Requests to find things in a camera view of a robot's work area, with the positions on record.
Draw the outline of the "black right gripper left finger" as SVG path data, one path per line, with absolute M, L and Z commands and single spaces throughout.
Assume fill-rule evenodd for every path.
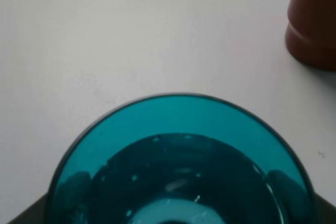
M 44 194 L 8 224 L 44 224 L 47 199 L 48 193 Z

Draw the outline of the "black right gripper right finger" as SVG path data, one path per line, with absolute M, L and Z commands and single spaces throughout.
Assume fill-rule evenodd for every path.
M 336 208 L 320 195 L 316 194 L 319 224 L 336 224 Z

